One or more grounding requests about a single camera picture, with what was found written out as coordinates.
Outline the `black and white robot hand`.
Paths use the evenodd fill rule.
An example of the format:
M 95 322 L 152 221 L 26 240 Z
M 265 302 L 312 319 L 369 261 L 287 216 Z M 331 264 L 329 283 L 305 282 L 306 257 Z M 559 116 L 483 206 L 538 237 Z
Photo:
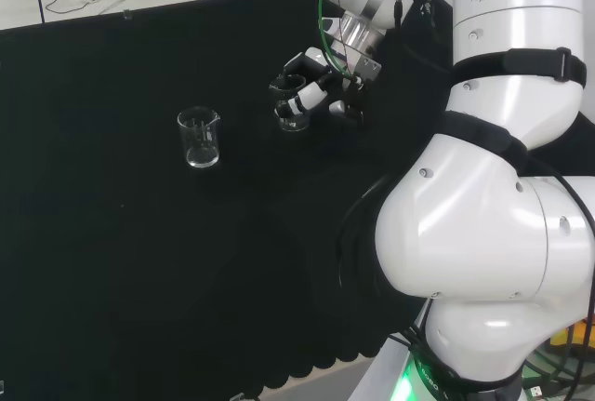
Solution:
M 317 47 L 289 60 L 271 81 L 269 91 L 284 131 L 304 130 L 314 117 L 335 117 L 352 125 L 364 122 L 365 81 L 341 74 Z

